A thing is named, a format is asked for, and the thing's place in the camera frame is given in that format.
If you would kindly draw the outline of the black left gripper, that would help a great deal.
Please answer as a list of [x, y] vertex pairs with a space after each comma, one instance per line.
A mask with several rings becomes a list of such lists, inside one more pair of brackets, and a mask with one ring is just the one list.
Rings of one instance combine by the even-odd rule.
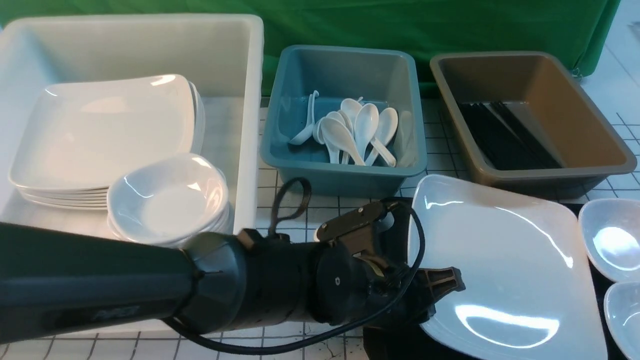
[[307, 319], [345, 326], [391, 328], [421, 324], [435, 314], [435, 302], [466, 289], [462, 272], [411, 264], [382, 266], [379, 259], [352, 255], [341, 241], [309, 243]]

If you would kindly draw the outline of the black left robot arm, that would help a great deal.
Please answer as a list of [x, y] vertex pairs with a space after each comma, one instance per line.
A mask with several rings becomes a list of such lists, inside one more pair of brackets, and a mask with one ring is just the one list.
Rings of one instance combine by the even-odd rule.
[[457, 268], [356, 257], [342, 241], [291, 243], [253, 228], [183, 248], [1, 224], [1, 342], [160, 320], [187, 338], [317, 322], [418, 324], [464, 291]]

